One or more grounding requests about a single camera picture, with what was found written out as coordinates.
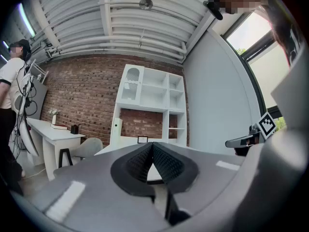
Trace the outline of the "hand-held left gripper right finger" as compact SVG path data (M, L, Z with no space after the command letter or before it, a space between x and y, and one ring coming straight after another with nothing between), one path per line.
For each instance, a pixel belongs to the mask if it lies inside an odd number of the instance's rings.
M174 226L204 210L235 177L243 157L213 154L167 143L153 144L155 206Z

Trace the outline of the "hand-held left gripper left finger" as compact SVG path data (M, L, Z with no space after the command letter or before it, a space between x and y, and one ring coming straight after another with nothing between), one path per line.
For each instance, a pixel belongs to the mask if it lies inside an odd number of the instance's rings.
M122 190L112 179L112 164L141 145L84 159L64 170L44 190L43 212L81 232L160 232L169 227L150 197Z

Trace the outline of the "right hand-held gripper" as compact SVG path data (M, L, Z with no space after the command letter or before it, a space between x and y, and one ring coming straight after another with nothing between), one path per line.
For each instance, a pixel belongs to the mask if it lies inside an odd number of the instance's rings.
M266 112L261 118L249 127L249 135L228 140L225 146L228 148L245 148L255 144L255 138L258 137L258 142L263 143L276 130L277 126L269 112Z

